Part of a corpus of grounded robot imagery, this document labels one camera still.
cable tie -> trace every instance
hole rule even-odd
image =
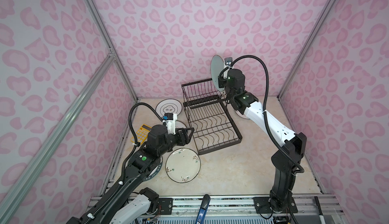
[[[87,217],[89,217],[90,219],[94,219],[95,217],[92,215],[92,213],[89,213],[86,215]]]

black wire dish rack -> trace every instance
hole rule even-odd
[[[242,141],[236,124],[228,113],[225,92],[212,79],[182,85],[184,111],[199,155],[220,150]]]

pink leopard print wall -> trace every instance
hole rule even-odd
[[[138,96],[179,96],[210,78],[213,55],[255,54],[277,95],[327,0],[95,0]],[[246,89],[265,93],[256,61],[241,61]]]
[[[82,0],[0,0],[0,202],[106,55]]]
[[[97,196],[133,105],[112,65],[10,223],[66,223]]]
[[[388,0],[339,0],[283,106],[350,224],[389,223]]]

plate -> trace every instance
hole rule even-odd
[[[180,114],[182,111],[182,105],[176,99],[166,99],[158,103],[155,108],[160,117],[165,116],[165,113]]]
[[[219,74],[223,69],[224,69],[224,62],[221,56],[219,55],[213,56],[211,60],[211,76],[216,89],[220,91],[224,91],[224,87],[219,88],[219,80],[218,80]]]
[[[176,129],[180,129],[180,128],[186,129],[186,125],[183,122],[176,120],[175,121],[175,128]]]
[[[236,115],[240,116],[243,119],[249,119],[246,115],[241,114],[239,111],[235,111]]]
[[[181,148],[173,151],[166,161],[166,173],[177,183],[193,180],[200,171],[200,158],[191,149]]]

black bracket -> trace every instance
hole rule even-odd
[[[158,205],[161,206],[160,215],[171,215],[173,209],[172,198],[159,198]]]
[[[271,214],[273,211],[270,209],[269,197],[254,197],[254,207],[257,214]],[[292,213],[297,213],[297,206],[292,198]]]

